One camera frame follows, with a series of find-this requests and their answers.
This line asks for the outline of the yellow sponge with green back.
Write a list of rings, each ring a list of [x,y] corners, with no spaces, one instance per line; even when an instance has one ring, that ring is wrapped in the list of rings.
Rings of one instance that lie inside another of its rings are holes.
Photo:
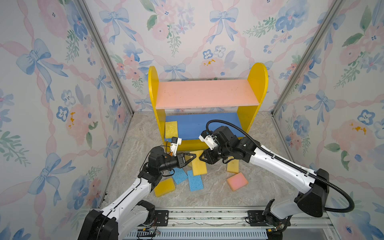
[[[195,154],[196,158],[192,161],[192,169],[194,176],[200,176],[207,174],[206,163],[201,161],[199,157],[203,154],[203,150],[192,151],[191,154]]]

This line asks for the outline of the bright yellow cellulose sponge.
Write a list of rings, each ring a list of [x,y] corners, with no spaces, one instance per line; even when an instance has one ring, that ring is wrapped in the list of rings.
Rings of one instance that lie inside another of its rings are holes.
[[[165,138],[166,139],[172,139],[172,138],[178,138],[179,132],[178,132],[178,122],[172,121],[172,122],[166,122],[165,123]]]

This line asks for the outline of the yellow pink blue toy shelf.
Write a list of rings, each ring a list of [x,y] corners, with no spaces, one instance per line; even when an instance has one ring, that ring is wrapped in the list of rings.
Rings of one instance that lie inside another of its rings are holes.
[[[199,136],[210,120],[228,121],[248,133],[266,97],[268,85],[268,70],[262,63],[254,64],[244,80],[160,82],[156,68],[149,68],[149,94],[162,141],[166,143],[174,136],[167,123],[177,122],[175,130],[182,139],[179,151],[207,148]],[[166,115],[166,110],[229,107],[237,111]]]

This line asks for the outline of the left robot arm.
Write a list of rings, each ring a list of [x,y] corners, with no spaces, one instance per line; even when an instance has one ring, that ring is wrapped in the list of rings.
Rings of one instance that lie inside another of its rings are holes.
[[[91,210],[82,225],[79,240],[122,240],[136,227],[155,223],[155,206],[144,198],[160,183],[164,171],[181,169],[197,155],[169,155],[163,146],[152,148],[134,183],[100,211]]]

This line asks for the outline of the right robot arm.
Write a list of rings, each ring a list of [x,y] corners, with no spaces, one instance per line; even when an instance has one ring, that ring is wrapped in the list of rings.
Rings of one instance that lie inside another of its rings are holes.
[[[289,197],[270,200],[261,216],[250,219],[253,224],[286,224],[289,216],[300,213],[315,218],[323,216],[329,193],[329,187],[324,184],[329,179],[325,171],[320,172],[317,180],[315,171],[276,155],[249,136],[239,139],[228,127],[221,126],[214,132],[204,130],[199,139],[208,146],[200,156],[203,162],[213,165],[233,157],[261,167],[296,188],[297,191]]]

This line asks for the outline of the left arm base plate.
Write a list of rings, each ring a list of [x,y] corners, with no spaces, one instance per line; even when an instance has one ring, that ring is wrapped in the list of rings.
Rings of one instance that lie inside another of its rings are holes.
[[[168,210],[154,210],[149,212],[147,220],[143,223],[145,227],[167,227],[169,222]]]

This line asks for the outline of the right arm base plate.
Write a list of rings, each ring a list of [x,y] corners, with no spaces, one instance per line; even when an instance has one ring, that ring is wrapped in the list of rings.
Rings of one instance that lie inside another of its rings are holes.
[[[245,218],[246,222],[252,227],[277,227],[283,228],[285,226],[290,226],[291,222],[288,218],[280,220],[274,217],[272,214],[264,214],[264,211],[261,210],[250,210],[247,211],[247,216]]]

